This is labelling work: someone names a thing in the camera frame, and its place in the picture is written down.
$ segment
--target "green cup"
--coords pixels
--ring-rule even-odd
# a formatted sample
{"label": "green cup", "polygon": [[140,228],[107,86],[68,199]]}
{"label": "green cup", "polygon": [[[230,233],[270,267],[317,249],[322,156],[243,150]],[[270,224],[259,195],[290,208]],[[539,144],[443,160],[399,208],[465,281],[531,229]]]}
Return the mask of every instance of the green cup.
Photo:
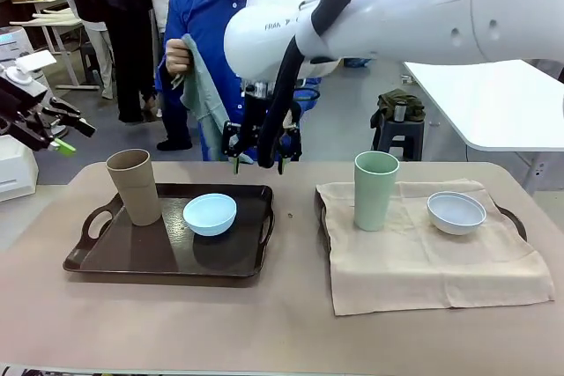
{"label": "green cup", "polygon": [[367,151],[354,160],[354,223],[360,229],[383,228],[398,169],[399,161],[381,151]]}

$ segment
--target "bowl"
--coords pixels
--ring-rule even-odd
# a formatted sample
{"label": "bowl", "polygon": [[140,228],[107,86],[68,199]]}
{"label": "bowl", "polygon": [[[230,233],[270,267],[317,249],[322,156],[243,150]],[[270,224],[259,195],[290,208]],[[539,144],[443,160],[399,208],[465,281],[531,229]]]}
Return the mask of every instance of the bowl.
{"label": "bowl", "polygon": [[450,235],[467,235],[486,220],[486,209],[472,197],[460,193],[436,193],[427,200],[431,222]]}
{"label": "bowl", "polygon": [[201,195],[188,203],[182,214],[192,231],[203,237],[215,237],[233,224],[237,203],[228,195]]}

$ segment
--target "black stool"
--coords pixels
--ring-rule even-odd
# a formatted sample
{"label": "black stool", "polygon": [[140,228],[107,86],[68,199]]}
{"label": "black stool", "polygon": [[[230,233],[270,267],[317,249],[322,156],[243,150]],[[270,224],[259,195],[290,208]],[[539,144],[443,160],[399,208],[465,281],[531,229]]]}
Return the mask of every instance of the black stool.
{"label": "black stool", "polygon": [[86,82],[91,85],[98,84],[94,78],[94,71],[100,72],[96,51],[90,41],[80,46],[80,58],[82,59],[82,67],[85,70]]}
{"label": "black stool", "polygon": [[[378,111],[370,119],[370,128],[376,128],[372,150],[389,153],[392,147],[402,147],[404,149],[404,160],[421,161],[425,121],[386,121],[382,112]],[[404,140],[394,141],[397,136],[404,136]]]}

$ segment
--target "beige table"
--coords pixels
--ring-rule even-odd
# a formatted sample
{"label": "beige table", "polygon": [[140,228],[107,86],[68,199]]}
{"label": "beige table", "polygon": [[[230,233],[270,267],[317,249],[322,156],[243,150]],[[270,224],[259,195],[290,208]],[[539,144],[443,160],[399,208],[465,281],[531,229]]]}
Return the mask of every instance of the beige table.
{"label": "beige table", "polygon": [[[335,318],[315,214],[316,183],[351,181],[352,163],[274,171],[156,163],[160,182],[268,184],[276,229],[248,288],[108,284],[65,273],[85,217],[113,195],[85,168],[0,255],[0,362],[112,372],[326,372],[413,375],[564,373],[564,302]],[[564,291],[564,237],[519,184],[488,164],[402,164],[403,181],[472,178],[519,216]]]}

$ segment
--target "blue shirt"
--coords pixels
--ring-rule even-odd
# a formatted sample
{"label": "blue shirt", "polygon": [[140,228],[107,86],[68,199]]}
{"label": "blue shirt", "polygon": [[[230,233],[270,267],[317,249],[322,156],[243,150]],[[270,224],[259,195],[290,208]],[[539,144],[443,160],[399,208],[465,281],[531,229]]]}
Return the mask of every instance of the blue shirt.
{"label": "blue shirt", "polygon": [[[186,33],[191,35],[218,89],[229,119],[235,123],[242,121],[244,98],[241,96],[241,79],[227,64],[224,35],[229,20],[244,8],[246,3],[247,0],[170,0],[165,32],[165,44],[171,39],[181,39]],[[317,79],[308,82],[317,85],[319,81]],[[182,96],[182,89],[172,90],[165,59],[157,72],[156,87],[174,100],[179,100]],[[305,91],[298,95],[309,97],[313,96],[313,93]],[[304,110],[309,110],[314,104],[301,103],[301,106]]]}

